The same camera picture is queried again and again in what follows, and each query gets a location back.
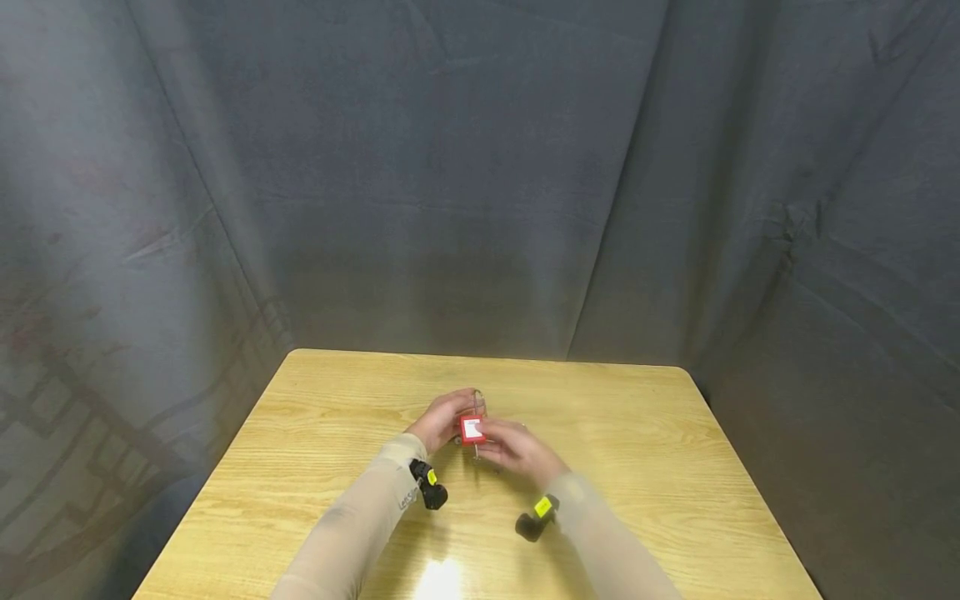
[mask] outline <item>red padlock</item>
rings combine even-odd
[[[463,445],[482,444],[487,437],[477,431],[477,424],[483,417],[480,415],[463,415],[460,417],[460,437]]]

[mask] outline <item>gray curtain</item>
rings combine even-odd
[[[683,366],[960,593],[954,0],[4,0],[0,597],[128,597],[293,347]]]

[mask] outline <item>forearm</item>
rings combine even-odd
[[[426,459],[417,436],[406,433],[387,442],[314,526],[271,597],[356,598],[403,512],[417,498],[409,470],[414,458]]]
[[[557,522],[583,562],[600,600],[676,600],[680,593],[657,560],[575,473],[547,489],[560,501]]]

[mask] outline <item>wood grain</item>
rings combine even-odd
[[[474,386],[594,482],[687,599],[819,598],[681,369],[295,350],[136,598],[265,598],[324,509],[439,394]],[[585,598],[555,528],[514,533],[534,491],[432,458],[450,499],[400,522],[365,598]]]

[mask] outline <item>yellow tag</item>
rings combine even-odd
[[[540,518],[543,518],[543,516],[546,515],[552,508],[553,504],[550,503],[550,498],[546,496],[541,498],[540,501],[534,505],[534,510],[537,511],[537,516]]]

